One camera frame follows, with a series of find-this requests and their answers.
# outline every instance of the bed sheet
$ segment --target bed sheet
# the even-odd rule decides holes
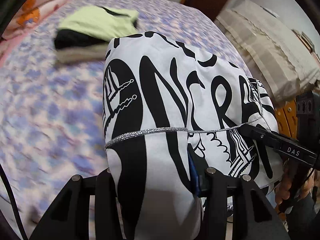
[[[139,11],[138,30],[207,50],[250,75],[238,52],[204,14],[167,0],[72,0],[13,49],[0,69],[0,162],[22,212],[43,214],[74,174],[108,167],[102,130],[104,62],[59,65],[53,39],[81,6]],[[7,199],[0,184],[0,194]]]

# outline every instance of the white fabric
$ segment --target white fabric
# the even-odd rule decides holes
[[[278,105],[313,88],[320,79],[317,63],[296,35],[255,3],[246,0],[217,19],[250,53]]]
[[[188,189],[188,155],[233,177],[250,174],[268,192],[282,175],[278,154],[232,128],[248,122],[278,132],[261,82],[196,47],[153,32],[113,39],[106,55],[103,109],[106,143],[133,131],[188,129],[108,147],[127,239],[194,239],[198,234],[201,202]],[[262,151],[268,154],[271,176],[259,158]]]

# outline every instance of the floral blanket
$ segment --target floral blanket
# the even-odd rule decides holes
[[[59,65],[53,38],[82,6],[138,10],[138,30],[155,31],[250,72],[227,38],[199,10],[167,0],[72,0],[40,23],[0,69],[0,162],[22,212],[41,215],[74,174],[108,167],[102,129],[104,62]],[[0,195],[8,199],[0,184]]]

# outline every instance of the human hand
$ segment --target human hand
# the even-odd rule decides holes
[[[289,167],[288,165],[285,165],[282,180],[279,184],[279,187],[277,187],[276,189],[275,201],[278,205],[280,205],[283,200],[286,200],[290,197],[289,189],[291,188],[291,185],[292,185],[292,179],[289,177]],[[310,193],[313,185],[314,185],[314,173],[301,187],[299,199],[305,198]]]

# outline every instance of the light green garment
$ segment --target light green garment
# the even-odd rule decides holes
[[[113,16],[101,7],[85,6],[64,19],[58,30],[69,29],[105,41],[138,33],[133,26],[138,19],[138,11],[104,8],[128,16]]]

